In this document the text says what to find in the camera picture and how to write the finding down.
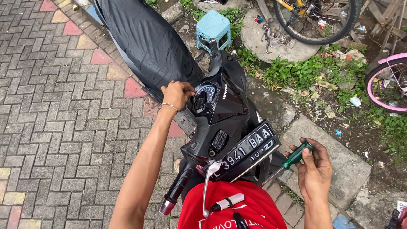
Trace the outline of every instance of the pink bicycle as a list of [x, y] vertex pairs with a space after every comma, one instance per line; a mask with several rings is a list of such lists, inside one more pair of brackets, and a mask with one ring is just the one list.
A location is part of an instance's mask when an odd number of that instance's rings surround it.
[[379, 61], [365, 78], [366, 95], [376, 106], [407, 114], [407, 53]]

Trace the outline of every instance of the black seat cover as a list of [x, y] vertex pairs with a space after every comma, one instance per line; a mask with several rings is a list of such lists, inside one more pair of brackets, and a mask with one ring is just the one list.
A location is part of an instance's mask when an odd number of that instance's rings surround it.
[[162, 98], [161, 86], [171, 80], [196, 87], [205, 77], [177, 32], [144, 0], [95, 0], [94, 5], [133, 62], [130, 68], [154, 94]]

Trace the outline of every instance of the speedometer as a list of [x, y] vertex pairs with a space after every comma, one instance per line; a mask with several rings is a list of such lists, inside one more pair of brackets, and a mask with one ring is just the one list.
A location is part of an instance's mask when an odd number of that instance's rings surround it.
[[209, 101], [215, 95], [215, 87], [212, 85], [205, 86], [197, 92], [197, 95], [199, 96], [201, 93], [206, 93], [206, 99]]

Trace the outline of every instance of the screwdriver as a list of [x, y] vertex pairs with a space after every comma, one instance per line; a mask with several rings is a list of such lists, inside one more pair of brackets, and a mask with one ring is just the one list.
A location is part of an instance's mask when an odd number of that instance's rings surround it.
[[313, 145], [311, 145], [307, 141], [304, 141], [294, 152], [290, 154], [287, 160], [282, 162], [281, 168], [262, 183], [262, 186], [274, 177], [280, 177], [285, 170], [288, 170], [290, 168], [291, 165], [300, 162], [302, 160], [302, 149], [304, 149], [305, 147], [308, 148], [309, 151], [312, 151], [314, 149]]

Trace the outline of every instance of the yellow bicycle frame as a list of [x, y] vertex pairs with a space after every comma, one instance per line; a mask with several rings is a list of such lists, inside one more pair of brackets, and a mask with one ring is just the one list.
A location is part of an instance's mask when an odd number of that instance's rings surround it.
[[[275, 0], [275, 1], [277, 1], [278, 3], [280, 3], [281, 5], [283, 5], [283, 6], [284, 6], [285, 8], [287, 8], [289, 11], [292, 11], [292, 10], [294, 9], [294, 7], [292, 7], [290, 4], [288, 4], [288, 3], [285, 2], [284, 0]], [[297, 3], [298, 3], [298, 6], [300, 6], [300, 7], [304, 6], [304, 3], [302, 3], [302, 0], [297, 0]], [[302, 10], [299, 12], [299, 15], [304, 15], [304, 13], [305, 13], [305, 10], [302, 9]]]

